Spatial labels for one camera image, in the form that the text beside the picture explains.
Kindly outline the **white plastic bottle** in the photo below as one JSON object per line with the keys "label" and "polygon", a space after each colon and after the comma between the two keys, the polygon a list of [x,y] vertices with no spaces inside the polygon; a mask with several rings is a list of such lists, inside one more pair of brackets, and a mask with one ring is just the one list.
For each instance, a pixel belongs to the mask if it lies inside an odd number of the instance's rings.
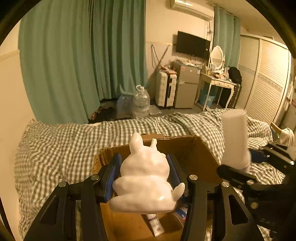
{"label": "white plastic bottle", "polygon": [[247,143],[247,116],[244,109],[231,109],[221,116],[224,133],[222,164],[248,172],[251,154]]}

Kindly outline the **black backpack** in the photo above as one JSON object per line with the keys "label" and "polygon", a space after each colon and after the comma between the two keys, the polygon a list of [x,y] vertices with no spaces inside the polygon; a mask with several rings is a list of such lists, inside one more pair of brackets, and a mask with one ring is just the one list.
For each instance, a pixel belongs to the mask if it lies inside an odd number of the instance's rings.
{"label": "black backpack", "polygon": [[230,67],[228,70],[229,79],[235,84],[242,83],[242,76],[240,71],[236,67]]}

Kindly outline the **clear water jug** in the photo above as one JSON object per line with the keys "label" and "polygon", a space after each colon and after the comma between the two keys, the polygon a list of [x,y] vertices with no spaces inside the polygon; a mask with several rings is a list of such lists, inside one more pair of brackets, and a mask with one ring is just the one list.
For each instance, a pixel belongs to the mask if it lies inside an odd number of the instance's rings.
{"label": "clear water jug", "polygon": [[137,85],[136,90],[132,98],[132,117],[145,118],[149,115],[150,96],[147,90],[141,85]]}

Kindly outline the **white rabbit figurine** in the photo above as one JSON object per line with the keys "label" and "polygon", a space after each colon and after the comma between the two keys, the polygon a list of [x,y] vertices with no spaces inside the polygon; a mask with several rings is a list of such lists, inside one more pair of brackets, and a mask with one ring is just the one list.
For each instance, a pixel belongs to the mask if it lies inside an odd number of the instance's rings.
{"label": "white rabbit figurine", "polygon": [[122,162],[120,177],[112,188],[117,194],[109,201],[113,212],[156,214],[175,210],[185,191],[182,182],[173,188],[168,182],[170,166],[165,154],[157,149],[157,140],[145,146],[142,136],[133,133],[130,155]]}

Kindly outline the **brown cardboard box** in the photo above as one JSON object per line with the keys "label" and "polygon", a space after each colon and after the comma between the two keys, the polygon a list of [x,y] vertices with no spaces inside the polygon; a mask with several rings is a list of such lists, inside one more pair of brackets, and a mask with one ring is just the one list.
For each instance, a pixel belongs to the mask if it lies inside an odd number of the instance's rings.
{"label": "brown cardboard box", "polygon": [[[195,174],[210,184],[220,182],[216,170],[218,163],[207,145],[198,136],[165,137],[157,134],[134,134],[126,145],[102,148],[94,156],[93,172],[111,162],[120,154],[120,177],[111,188],[115,196],[102,204],[102,215],[109,240],[179,240],[182,226],[172,210],[180,206],[169,173],[169,155],[175,156],[186,175]],[[165,232],[158,237],[143,210],[153,211],[160,219]]]}

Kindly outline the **silver mini fridge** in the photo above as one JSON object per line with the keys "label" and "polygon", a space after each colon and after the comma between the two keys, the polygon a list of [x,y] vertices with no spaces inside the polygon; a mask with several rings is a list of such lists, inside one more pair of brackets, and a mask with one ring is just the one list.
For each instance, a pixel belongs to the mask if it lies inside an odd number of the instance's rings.
{"label": "silver mini fridge", "polygon": [[177,72],[174,108],[192,108],[196,99],[200,69],[181,61],[174,61],[173,69]]}

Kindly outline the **white suitcase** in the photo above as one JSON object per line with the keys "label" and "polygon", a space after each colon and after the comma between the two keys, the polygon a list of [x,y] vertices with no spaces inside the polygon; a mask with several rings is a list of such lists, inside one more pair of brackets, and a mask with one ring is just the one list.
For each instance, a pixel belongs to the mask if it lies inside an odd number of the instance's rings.
{"label": "white suitcase", "polygon": [[177,83],[176,74],[159,71],[156,74],[155,101],[157,106],[170,108],[174,104]]}

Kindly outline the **black wall television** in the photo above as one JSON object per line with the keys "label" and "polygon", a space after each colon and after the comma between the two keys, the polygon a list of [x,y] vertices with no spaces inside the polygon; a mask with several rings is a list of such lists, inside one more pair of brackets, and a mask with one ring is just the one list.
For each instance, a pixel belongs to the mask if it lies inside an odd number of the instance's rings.
{"label": "black wall television", "polygon": [[210,41],[195,35],[178,31],[176,52],[208,59]]}

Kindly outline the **small green curtain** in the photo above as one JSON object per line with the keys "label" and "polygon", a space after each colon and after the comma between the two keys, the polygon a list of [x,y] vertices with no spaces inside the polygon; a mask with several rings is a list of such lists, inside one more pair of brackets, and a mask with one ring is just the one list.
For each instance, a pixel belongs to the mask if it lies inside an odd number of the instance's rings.
{"label": "small green curtain", "polygon": [[213,47],[219,46],[225,55],[225,67],[238,67],[240,53],[240,18],[214,7]]}

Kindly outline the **large green curtain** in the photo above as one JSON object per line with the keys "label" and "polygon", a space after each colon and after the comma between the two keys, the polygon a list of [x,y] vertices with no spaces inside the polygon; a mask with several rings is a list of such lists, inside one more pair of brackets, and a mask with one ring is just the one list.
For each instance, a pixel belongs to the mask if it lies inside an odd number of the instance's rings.
{"label": "large green curtain", "polygon": [[41,1],[18,36],[26,93],[38,121],[87,123],[104,99],[147,82],[145,1]]}

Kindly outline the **white cream tube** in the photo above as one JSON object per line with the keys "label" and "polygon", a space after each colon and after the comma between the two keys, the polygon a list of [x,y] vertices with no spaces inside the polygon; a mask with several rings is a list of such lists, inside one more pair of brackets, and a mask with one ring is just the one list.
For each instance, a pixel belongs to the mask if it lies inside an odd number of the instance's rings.
{"label": "white cream tube", "polygon": [[155,214],[147,214],[146,217],[155,237],[158,237],[165,232],[163,226],[161,225],[158,217]]}

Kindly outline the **green checkered duvet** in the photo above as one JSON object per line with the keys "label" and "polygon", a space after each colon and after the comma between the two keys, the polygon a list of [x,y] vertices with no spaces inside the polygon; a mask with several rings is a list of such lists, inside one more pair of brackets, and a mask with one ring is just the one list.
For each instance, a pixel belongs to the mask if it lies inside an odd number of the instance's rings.
{"label": "green checkered duvet", "polygon": [[16,153],[15,179],[24,237],[50,193],[60,181],[77,183],[90,176],[100,150],[127,144],[132,134],[168,137],[197,135],[220,162],[224,153],[221,109],[205,113],[172,113],[137,120],[104,121],[90,125],[47,125],[31,122]]}

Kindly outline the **white air conditioner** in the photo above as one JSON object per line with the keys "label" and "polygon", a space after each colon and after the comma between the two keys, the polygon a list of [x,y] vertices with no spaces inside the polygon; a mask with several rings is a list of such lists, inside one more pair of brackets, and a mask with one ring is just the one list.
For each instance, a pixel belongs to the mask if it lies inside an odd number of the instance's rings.
{"label": "white air conditioner", "polygon": [[207,21],[210,21],[214,18],[214,9],[206,1],[171,0],[170,8]]}

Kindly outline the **clear cotton swab jar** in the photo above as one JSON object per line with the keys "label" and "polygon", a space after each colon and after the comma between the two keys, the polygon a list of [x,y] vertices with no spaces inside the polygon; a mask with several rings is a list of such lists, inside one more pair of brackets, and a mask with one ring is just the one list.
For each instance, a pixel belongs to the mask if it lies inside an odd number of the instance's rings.
{"label": "clear cotton swab jar", "polygon": [[188,204],[182,203],[179,201],[177,203],[176,209],[174,210],[173,214],[178,219],[178,221],[181,223],[182,226],[184,226],[185,224],[187,212],[188,212]]}

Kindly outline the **wooden chair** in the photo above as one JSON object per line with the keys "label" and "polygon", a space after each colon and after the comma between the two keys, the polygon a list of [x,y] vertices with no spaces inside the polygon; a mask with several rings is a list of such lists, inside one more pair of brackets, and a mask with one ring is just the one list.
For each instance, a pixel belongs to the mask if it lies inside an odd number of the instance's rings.
{"label": "wooden chair", "polygon": [[293,146],[295,143],[295,134],[290,128],[280,129],[275,123],[271,122],[270,126],[278,134],[278,143],[286,146]]}

